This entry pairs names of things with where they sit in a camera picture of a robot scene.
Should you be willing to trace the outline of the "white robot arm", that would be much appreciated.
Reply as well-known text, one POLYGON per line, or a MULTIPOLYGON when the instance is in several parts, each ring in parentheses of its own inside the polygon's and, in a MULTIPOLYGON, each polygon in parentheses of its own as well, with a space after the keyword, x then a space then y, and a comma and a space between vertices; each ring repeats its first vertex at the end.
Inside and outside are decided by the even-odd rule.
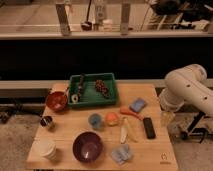
POLYGON ((159 102, 165 111, 177 112, 185 102, 213 117, 213 90, 203 82, 207 79, 205 68, 191 64, 170 71, 164 79, 165 88, 159 95, 159 102))

